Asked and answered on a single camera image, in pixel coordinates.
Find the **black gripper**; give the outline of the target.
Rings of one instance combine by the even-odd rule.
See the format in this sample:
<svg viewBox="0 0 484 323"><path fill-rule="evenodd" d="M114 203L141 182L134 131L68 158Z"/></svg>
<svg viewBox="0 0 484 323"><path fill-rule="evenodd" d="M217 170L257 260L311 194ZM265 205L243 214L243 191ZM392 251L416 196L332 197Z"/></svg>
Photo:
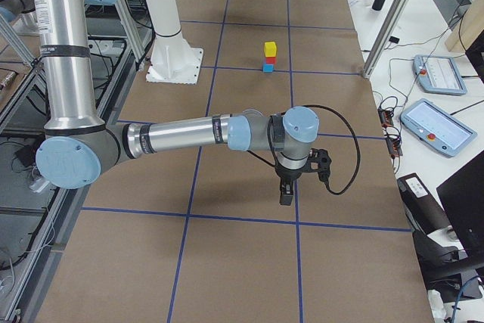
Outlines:
<svg viewBox="0 0 484 323"><path fill-rule="evenodd" d="M280 178L281 206L290 206L294 197L294 182L303 173L318 174L319 180L329 186L330 164L332 160L325 149L312 148L309 155L301 160L293 160L282 153L276 153L275 172Z"/></svg>

